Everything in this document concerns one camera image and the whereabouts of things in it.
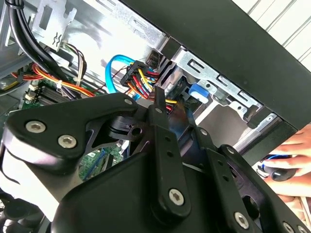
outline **hand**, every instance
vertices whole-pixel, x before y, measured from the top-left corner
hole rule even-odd
[[[265,160],[265,166],[278,168],[298,168],[295,176],[311,172],[311,125],[298,131],[290,139],[282,143],[271,154],[297,155],[288,159]]]
[[[283,182],[274,181],[271,177],[264,179],[264,181],[278,195],[311,198],[311,173],[300,177],[293,177]]]

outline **white sticker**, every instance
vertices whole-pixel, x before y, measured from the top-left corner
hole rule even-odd
[[[90,154],[88,154],[88,156],[91,156],[92,158],[94,158],[94,157],[95,157],[95,155],[96,155],[96,154],[95,154],[95,153],[93,153],[93,152],[92,152],[92,153],[90,153]]]

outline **cable tie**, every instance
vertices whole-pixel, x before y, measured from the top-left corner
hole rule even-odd
[[[59,80],[59,81],[57,82],[56,87],[57,87],[58,89],[62,89],[62,82],[63,82],[63,80]]]
[[[5,4],[14,10],[22,10],[25,7],[24,1],[21,2],[21,5],[16,5],[14,3],[10,3],[9,0],[5,0]]]

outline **silver screw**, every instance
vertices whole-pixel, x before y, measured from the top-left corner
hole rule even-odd
[[[241,214],[240,212],[235,212],[234,218],[240,227],[242,227],[245,230],[249,228],[249,223],[243,214]]]
[[[58,138],[58,144],[67,149],[74,148],[77,145],[77,140],[70,135],[63,135]]]
[[[184,204],[185,200],[184,200],[184,196],[182,195],[182,193],[177,190],[177,189],[174,189],[172,188],[170,191],[169,191],[169,197],[171,199],[171,201],[175,204],[175,205],[178,205],[178,206],[181,206]]]
[[[273,116],[269,116],[268,118],[267,118],[267,121],[272,121],[273,120]]]
[[[234,154],[234,150],[231,147],[227,147],[227,150],[231,153]]]
[[[287,222],[283,222],[283,227],[285,228],[285,230],[288,233],[294,233],[294,230],[292,229],[292,227]]]
[[[126,102],[126,103],[129,104],[129,105],[132,105],[132,104],[133,104],[133,103],[132,103],[130,100],[128,100],[128,99],[125,99],[124,102]]]
[[[207,136],[207,132],[206,132],[206,130],[201,129],[200,131],[201,131],[201,133],[202,133],[203,135]]]
[[[300,233],[307,233],[307,231],[301,226],[298,226],[298,230]]]
[[[159,109],[159,108],[156,108],[155,110],[156,110],[158,113],[162,113],[162,110]]]
[[[40,121],[33,120],[26,124],[26,129],[31,133],[42,133],[46,130],[46,126]]]

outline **white wall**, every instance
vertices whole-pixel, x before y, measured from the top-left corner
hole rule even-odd
[[[233,0],[311,71],[311,0]]]

